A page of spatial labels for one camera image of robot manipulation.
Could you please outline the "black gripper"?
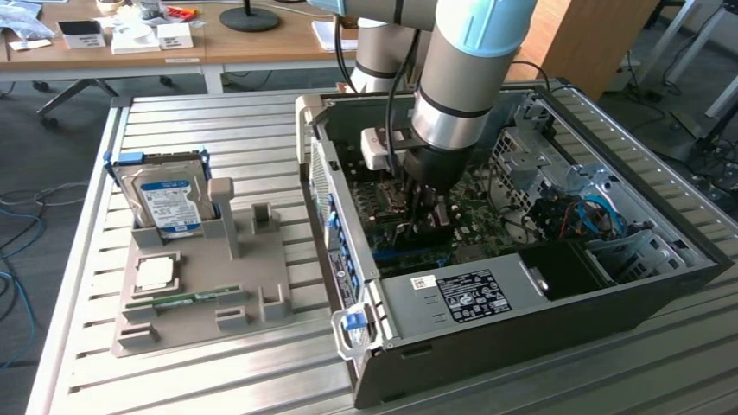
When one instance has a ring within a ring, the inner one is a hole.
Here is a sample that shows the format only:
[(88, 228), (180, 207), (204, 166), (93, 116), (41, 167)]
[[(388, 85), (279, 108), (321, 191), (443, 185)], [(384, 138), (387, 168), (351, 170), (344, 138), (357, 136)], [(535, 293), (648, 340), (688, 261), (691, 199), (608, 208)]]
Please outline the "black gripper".
[(470, 148), (440, 150), (425, 146), (408, 149), (403, 159), (403, 171), (407, 174), (404, 193), (415, 195), (416, 187), (428, 186), (436, 195), (448, 196), (460, 181), (470, 158)]

